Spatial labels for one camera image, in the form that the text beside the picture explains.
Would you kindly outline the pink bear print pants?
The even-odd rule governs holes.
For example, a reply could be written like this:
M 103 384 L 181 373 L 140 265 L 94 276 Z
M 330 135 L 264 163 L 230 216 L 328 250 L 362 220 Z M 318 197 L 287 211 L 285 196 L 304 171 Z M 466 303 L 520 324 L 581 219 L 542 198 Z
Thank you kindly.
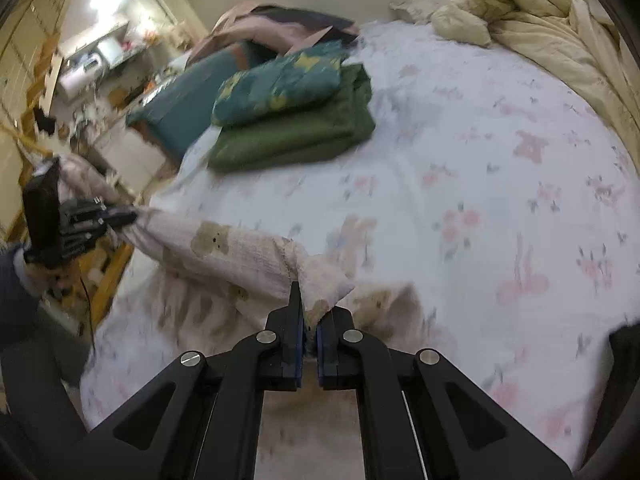
M 91 363 L 122 362 L 154 338 L 165 356 L 227 350 L 286 303 L 292 283 L 300 286 L 308 334 L 331 308 L 343 307 L 356 327 L 393 348 L 438 343 L 438 314 L 424 308 L 416 286 L 358 278 L 358 269 L 378 262 L 375 218 L 350 214 L 329 232 L 326 250 L 311 255 L 292 238 L 186 212 L 142 207 L 136 213 L 131 226 L 108 234 L 142 252 L 155 269 L 132 292 L 116 294 Z

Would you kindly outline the teal upholstered chair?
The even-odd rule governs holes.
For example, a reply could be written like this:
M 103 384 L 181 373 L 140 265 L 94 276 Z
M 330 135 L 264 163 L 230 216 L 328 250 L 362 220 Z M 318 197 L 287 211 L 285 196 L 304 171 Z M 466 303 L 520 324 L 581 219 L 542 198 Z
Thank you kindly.
M 237 42 L 206 56 L 129 112 L 126 125 L 179 166 L 190 146 L 210 126 L 222 83 L 275 56 L 273 51 L 250 41 Z

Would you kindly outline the dark green folded cloth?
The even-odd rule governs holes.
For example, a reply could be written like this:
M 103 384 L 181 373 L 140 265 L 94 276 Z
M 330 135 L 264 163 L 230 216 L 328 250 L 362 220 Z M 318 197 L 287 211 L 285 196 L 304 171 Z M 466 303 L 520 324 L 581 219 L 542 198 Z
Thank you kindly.
M 332 159 L 372 136 L 371 96 L 364 66 L 346 65 L 341 85 L 329 99 L 222 128 L 208 154 L 208 166 L 220 174 L 231 174 Z

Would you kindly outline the white floral bed sheet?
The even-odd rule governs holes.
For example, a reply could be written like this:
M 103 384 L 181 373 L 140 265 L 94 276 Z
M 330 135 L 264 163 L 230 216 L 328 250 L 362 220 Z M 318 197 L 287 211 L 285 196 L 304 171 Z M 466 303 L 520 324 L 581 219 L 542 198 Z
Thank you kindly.
M 220 176 L 206 129 L 152 206 L 292 240 L 354 280 L 355 320 L 433 347 L 578 468 L 639 316 L 639 179 L 559 79 L 401 22 L 363 29 L 376 127 L 325 164 Z

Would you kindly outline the teal yellow patterned folded cloth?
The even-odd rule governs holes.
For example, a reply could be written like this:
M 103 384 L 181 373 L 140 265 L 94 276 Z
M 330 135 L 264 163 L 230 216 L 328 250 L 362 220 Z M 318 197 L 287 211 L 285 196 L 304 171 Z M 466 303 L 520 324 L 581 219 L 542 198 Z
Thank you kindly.
M 347 57 L 340 42 L 322 42 L 236 73 L 218 90 L 212 124 L 248 124 L 329 99 L 340 88 Z

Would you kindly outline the pink clothes pile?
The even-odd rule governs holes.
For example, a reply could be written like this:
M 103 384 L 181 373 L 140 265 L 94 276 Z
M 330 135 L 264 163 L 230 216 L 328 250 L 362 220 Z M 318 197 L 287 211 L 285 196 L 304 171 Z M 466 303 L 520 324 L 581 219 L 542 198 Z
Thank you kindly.
M 241 41 L 258 44 L 277 54 L 288 54 L 327 41 L 349 46 L 359 34 L 358 26 L 348 18 L 244 1 L 221 15 L 209 34 L 192 49 L 186 64 L 200 62 Z

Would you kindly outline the black folded garment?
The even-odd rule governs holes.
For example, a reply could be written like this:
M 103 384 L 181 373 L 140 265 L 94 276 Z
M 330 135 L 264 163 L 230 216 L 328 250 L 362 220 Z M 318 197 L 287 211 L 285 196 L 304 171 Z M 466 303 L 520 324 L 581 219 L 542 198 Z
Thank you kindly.
M 608 336 L 613 364 L 587 445 L 585 462 L 613 428 L 639 380 L 639 324 L 624 325 Z

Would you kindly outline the cream pillow at headboard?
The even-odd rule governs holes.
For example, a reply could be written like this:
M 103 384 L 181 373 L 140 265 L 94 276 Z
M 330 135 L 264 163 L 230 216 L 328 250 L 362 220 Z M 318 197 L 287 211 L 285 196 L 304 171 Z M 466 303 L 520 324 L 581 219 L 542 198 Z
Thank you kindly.
M 391 2 L 390 10 L 398 20 L 426 25 L 431 21 L 433 13 L 447 3 L 450 3 L 450 0 L 405 0 Z

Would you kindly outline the cream crumpled quilt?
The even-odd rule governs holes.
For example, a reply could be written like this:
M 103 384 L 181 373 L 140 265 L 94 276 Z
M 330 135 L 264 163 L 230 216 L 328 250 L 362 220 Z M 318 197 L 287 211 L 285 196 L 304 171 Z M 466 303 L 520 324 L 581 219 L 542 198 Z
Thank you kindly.
M 639 159 L 639 66 L 590 0 L 451 0 L 431 16 L 442 38 L 515 51 L 561 79 Z

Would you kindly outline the yellow wooden frame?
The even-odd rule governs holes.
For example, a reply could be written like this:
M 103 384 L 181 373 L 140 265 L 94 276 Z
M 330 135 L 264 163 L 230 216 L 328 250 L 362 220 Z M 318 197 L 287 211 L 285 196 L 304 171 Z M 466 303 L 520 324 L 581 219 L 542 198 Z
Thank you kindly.
M 58 154 L 39 145 L 31 136 L 25 136 L 13 128 L 1 125 L 1 132 L 11 138 L 22 161 L 22 170 L 17 184 L 24 190 L 32 180 L 35 168 L 46 159 Z M 125 242 L 100 238 L 98 247 L 88 255 L 79 258 L 79 276 L 73 282 L 70 292 L 47 294 L 44 305 L 49 313 L 55 312 L 59 318 L 74 320 L 73 326 L 78 334 L 90 327 L 96 328 L 107 315 L 122 274 L 125 271 L 134 248 Z

